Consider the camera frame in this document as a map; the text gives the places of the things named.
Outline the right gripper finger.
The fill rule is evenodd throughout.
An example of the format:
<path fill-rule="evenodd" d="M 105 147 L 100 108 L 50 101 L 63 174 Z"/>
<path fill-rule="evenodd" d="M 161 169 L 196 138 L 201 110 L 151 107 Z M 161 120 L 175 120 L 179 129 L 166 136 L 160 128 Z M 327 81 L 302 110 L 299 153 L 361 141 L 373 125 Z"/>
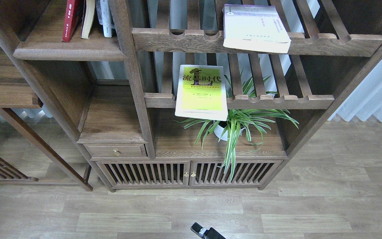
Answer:
<path fill-rule="evenodd" d="M 195 222 L 191 226 L 191 231 L 197 234 L 202 239 L 225 239 L 223 235 L 221 235 L 218 231 L 216 231 L 214 228 L 206 229 L 205 227 L 202 227 L 200 224 Z"/>

